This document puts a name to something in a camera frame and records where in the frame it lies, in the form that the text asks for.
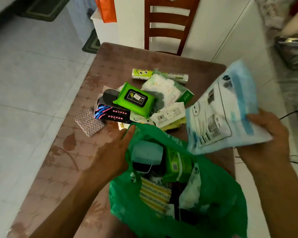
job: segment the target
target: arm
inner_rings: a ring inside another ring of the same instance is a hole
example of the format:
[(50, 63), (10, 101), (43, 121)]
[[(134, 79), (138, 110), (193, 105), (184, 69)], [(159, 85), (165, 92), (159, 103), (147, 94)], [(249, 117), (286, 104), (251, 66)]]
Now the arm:
[(125, 153), (134, 132), (134, 125), (127, 133), (123, 129), (113, 142), (99, 149), (91, 167), (83, 172), (72, 191), (30, 238), (68, 238), (75, 235), (99, 191), (127, 170)]
[(289, 160), (288, 130), (263, 110), (248, 119), (273, 136), (272, 141), (237, 148), (254, 177), (270, 236), (298, 237), (298, 177)]

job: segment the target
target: brown table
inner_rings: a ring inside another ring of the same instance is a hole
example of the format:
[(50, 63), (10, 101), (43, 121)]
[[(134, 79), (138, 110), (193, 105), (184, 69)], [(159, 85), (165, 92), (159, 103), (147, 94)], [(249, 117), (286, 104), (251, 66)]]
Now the brown table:
[[(115, 137), (118, 132), (116, 122), (107, 122), (97, 134), (88, 137), (74, 118), (94, 107), (98, 95), (106, 88), (104, 86), (118, 88), (128, 81), (140, 88), (143, 81), (131, 79), (133, 68), (159, 68), (164, 72), (188, 74), (186, 87), (194, 93), (194, 97), (187, 106), (195, 103), (226, 69), (222, 64), (103, 43), (12, 224), (9, 238), (28, 237), (72, 189), (81, 172), (90, 166), (98, 148)], [(187, 140), (185, 126), (170, 134)], [(207, 157), (235, 177), (231, 148)], [(109, 186), (105, 186), (96, 197), (75, 237), (134, 236), (126, 225), (111, 215), (108, 189)]]

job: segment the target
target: floor mat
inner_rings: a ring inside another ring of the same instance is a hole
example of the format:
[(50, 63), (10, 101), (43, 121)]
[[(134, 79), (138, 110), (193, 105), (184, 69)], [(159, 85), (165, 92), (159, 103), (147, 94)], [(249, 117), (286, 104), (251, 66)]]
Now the floor mat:
[(94, 54), (96, 54), (98, 52), (99, 47), (100, 47), (100, 42), (99, 42), (99, 39), (97, 37), (96, 30), (94, 29), (91, 32), (91, 35), (88, 38), (88, 40), (85, 43), (85, 45), (82, 48), (82, 50), (84, 52), (87, 52), (87, 53), (94, 53)]
[(42, 20), (54, 21), (69, 0), (33, 0), (23, 3), (23, 10), (20, 16)]

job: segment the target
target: green plastic bag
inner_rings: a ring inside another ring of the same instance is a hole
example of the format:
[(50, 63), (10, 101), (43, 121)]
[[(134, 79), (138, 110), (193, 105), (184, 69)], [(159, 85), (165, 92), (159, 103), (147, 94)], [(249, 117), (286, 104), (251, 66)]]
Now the green plastic bag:
[[(225, 170), (203, 155), (190, 154), (186, 142), (153, 125), (135, 125), (135, 134), (126, 152), (129, 168), (110, 182), (111, 213), (139, 237), (247, 237), (247, 207), (240, 185)], [(194, 209), (210, 206), (205, 213), (199, 214), (196, 226), (177, 221), (170, 216), (159, 217), (140, 199), (141, 179), (137, 177), (137, 182), (133, 183), (130, 177), (133, 171), (130, 154), (139, 140), (162, 144), (180, 154), (191, 156), (193, 163), (199, 164), (201, 189), (199, 204)]]

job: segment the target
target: person's left hand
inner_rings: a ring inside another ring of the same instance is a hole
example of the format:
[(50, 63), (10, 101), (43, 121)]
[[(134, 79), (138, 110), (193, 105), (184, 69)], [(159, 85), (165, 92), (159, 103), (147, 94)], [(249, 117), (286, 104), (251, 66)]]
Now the person's left hand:
[(102, 168), (104, 172), (110, 173), (112, 178), (125, 172), (128, 169), (126, 151), (135, 128), (135, 125), (131, 125), (128, 131), (125, 128), (122, 129), (111, 143), (106, 143), (99, 148), (90, 169)]

